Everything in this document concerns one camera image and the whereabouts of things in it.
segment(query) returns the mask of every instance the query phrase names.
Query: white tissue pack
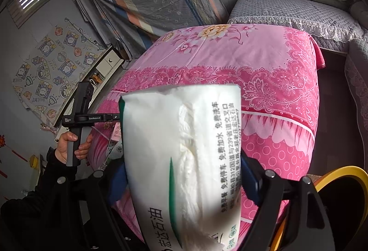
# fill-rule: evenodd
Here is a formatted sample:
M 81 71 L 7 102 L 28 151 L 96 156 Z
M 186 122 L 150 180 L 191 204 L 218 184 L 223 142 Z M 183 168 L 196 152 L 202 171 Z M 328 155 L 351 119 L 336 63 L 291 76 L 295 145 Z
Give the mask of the white tissue pack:
M 240 227 L 240 87 L 122 95 L 126 173 L 151 251 L 231 250 Z

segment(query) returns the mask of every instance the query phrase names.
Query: lace trim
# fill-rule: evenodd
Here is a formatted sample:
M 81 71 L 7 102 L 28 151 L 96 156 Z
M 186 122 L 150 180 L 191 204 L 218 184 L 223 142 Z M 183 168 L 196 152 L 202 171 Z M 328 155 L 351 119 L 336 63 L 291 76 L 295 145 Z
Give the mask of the lace trim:
M 349 55 L 346 57 L 345 75 L 349 78 L 350 83 L 355 88 L 355 94 L 359 97 L 360 115 L 363 117 L 364 128 L 368 132 L 368 88 Z
M 362 26 L 362 30 L 363 30 L 363 36 L 362 36 L 362 39 L 365 41 L 365 42 L 368 42 L 368 30 Z
M 287 16 L 239 16 L 230 18 L 228 24 L 273 24 L 291 27 L 300 31 L 305 31 L 310 35 L 343 43 L 349 42 L 354 38 L 361 39 L 363 37 L 362 30 L 359 32 L 351 31 L 341 27 L 327 26 L 325 23 L 321 22 Z

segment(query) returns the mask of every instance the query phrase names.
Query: cabinet door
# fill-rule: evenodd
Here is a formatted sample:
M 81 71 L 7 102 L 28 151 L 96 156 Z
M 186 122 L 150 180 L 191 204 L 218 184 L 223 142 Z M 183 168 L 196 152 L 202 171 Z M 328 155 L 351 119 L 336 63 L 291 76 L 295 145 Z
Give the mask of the cabinet door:
M 106 58 L 103 58 L 96 68 L 103 76 L 107 76 L 112 66 L 106 61 Z
M 104 59 L 106 59 L 106 61 L 111 65 L 111 67 L 114 67 L 117 64 L 117 62 L 119 62 L 120 57 L 113 50 L 111 50 L 105 56 Z

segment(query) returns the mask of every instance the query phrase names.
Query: pink comforter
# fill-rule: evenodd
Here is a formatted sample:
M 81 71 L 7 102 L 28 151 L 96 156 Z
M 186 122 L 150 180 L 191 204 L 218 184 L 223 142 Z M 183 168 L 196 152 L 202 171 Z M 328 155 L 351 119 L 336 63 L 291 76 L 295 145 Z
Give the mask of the pink comforter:
M 318 120 L 317 69 L 324 60 L 314 39 L 296 29 L 254 24 L 200 26 L 167 33 L 119 80 L 99 113 L 118 112 L 123 92 L 174 84 L 227 84 L 242 88 L 242 138 L 247 155 L 283 178 L 299 180 L 309 168 Z M 111 123 L 93 130 L 89 162 L 105 160 Z M 116 203 L 143 240 L 129 190 Z M 242 192 L 244 239 L 257 207 Z

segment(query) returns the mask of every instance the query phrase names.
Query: red decoration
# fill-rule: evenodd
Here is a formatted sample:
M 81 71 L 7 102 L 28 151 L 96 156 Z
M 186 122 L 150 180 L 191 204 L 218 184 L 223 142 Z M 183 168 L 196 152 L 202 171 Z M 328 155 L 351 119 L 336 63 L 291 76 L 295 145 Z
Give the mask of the red decoration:
M 0 170 L 0 175 L 4 176 L 5 178 L 8 178 L 8 175 L 6 175 L 4 172 Z
M 22 157 L 19 153 L 16 153 L 14 150 L 11 150 L 12 153 L 14 153 L 15 155 L 17 155 L 18 157 L 20 157 L 23 161 L 28 162 L 24 157 Z
M 4 135 L 0 135 L 0 148 L 5 146 L 5 138 Z

